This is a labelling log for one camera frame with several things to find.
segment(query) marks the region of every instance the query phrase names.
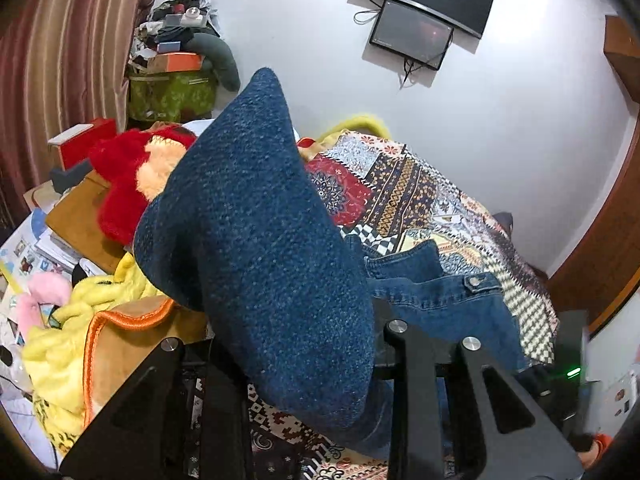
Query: red fur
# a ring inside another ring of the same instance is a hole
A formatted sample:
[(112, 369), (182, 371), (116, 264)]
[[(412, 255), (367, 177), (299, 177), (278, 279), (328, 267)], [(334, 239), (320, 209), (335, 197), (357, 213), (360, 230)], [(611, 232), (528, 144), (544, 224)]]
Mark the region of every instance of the red fur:
[(174, 131), (170, 126), (155, 132), (129, 130), (119, 136), (103, 140), (89, 152), (94, 170), (111, 183), (111, 189), (98, 212), (98, 225), (108, 238), (124, 246), (133, 241), (133, 235), (148, 201), (136, 189), (136, 171), (149, 159), (145, 145), (153, 136), (173, 139), (186, 148), (195, 137)]

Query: curtain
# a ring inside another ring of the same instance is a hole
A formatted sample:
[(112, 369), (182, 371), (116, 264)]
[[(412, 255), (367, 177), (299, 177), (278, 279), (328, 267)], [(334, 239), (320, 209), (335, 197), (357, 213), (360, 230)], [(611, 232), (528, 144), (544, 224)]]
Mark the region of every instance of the curtain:
[(49, 179), (47, 139), (96, 117), (126, 126), (133, 28), (153, 0), (18, 3), (0, 38), (0, 222), (10, 227), (28, 213), (22, 195)]

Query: green storage box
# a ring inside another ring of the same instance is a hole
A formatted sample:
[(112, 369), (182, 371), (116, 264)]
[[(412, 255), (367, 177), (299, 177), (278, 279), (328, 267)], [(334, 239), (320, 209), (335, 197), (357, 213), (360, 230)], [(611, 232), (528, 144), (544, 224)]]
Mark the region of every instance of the green storage box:
[(129, 76), (129, 117), (185, 123), (207, 116), (216, 102), (212, 73), (165, 72)]

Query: curtain fold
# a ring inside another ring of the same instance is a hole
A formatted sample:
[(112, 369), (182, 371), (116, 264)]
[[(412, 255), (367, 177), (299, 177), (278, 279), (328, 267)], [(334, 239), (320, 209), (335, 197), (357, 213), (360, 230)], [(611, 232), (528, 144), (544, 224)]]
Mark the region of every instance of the curtain fold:
[(20, 1), (0, 38), (0, 222), (14, 227), (28, 213), (22, 195), (48, 180), (47, 139), (96, 117), (124, 129), (133, 28), (152, 4)]

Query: pink fluffy object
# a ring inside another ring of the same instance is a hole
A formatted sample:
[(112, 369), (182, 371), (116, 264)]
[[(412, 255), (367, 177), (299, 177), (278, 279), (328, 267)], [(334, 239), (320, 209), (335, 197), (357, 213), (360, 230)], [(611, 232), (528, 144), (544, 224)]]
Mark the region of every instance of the pink fluffy object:
[(29, 280), (30, 294), (21, 294), (16, 301), (18, 330), (27, 341), (32, 326), (44, 328), (40, 304), (66, 305), (71, 298), (71, 283), (55, 272), (40, 272)]

